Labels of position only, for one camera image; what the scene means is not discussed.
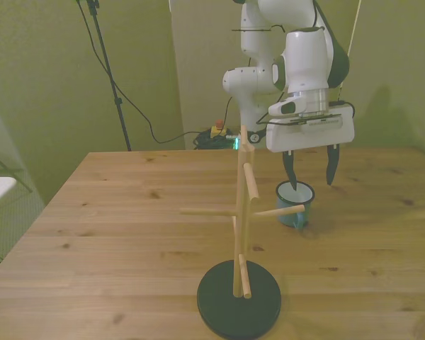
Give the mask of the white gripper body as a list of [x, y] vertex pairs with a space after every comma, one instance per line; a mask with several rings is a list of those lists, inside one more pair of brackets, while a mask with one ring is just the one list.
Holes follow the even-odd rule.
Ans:
[[266, 147], [291, 152], [351, 142], [355, 131], [350, 105], [330, 108], [323, 116], [273, 119], [266, 126]]

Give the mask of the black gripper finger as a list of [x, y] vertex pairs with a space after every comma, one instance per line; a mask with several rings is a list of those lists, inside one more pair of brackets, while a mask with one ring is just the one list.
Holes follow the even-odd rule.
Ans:
[[331, 186], [334, 181], [336, 170], [339, 164], [339, 155], [340, 155], [339, 144], [333, 144], [333, 145], [327, 146], [328, 163], [327, 163], [327, 170], [326, 170], [326, 179], [327, 179], [327, 184], [329, 186]]
[[294, 170], [293, 152], [287, 151], [283, 153], [283, 166], [293, 190], [296, 191], [298, 187], [298, 181]]

